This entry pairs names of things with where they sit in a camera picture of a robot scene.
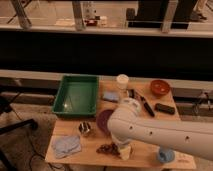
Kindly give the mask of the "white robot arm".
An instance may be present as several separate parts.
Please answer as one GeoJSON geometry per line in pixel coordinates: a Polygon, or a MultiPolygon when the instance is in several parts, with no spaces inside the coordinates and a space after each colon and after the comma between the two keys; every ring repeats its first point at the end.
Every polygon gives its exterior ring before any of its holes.
{"type": "Polygon", "coordinates": [[[123,98],[109,117],[107,128],[118,146],[137,140],[213,161],[213,124],[146,119],[141,111],[138,100],[123,98]]]}

